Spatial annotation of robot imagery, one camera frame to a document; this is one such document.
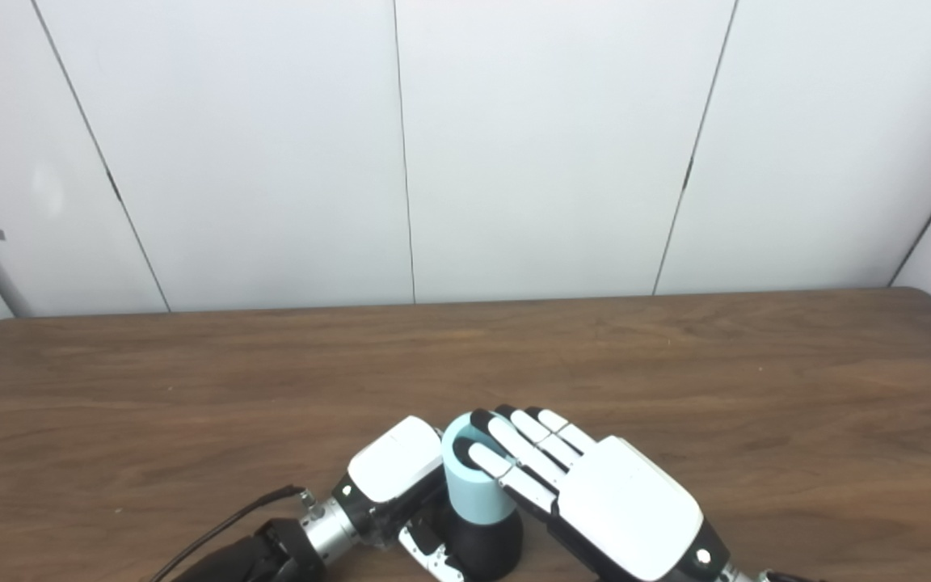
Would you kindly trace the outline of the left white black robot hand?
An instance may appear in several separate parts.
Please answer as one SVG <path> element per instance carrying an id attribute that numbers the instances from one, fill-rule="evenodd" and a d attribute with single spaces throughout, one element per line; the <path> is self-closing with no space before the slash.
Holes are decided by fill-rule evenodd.
<path id="1" fill-rule="evenodd" d="M 331 505 L 351 545 L 399 544 L 437 581 L 465 581 L 433 526 L 446 500 L 442 431 L 409 415 L 352 457 Z"/>

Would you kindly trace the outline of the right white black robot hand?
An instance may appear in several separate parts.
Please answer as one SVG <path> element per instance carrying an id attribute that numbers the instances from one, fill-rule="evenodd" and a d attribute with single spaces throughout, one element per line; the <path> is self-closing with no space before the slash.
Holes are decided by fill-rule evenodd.
<path id="1" fill-rule="evenodd" d="M 595 439 L 543 407 L 469 415 L 454 440 L 480 470 L 600 581 L 743 581 L 701 505 L 618 436 Z"/>

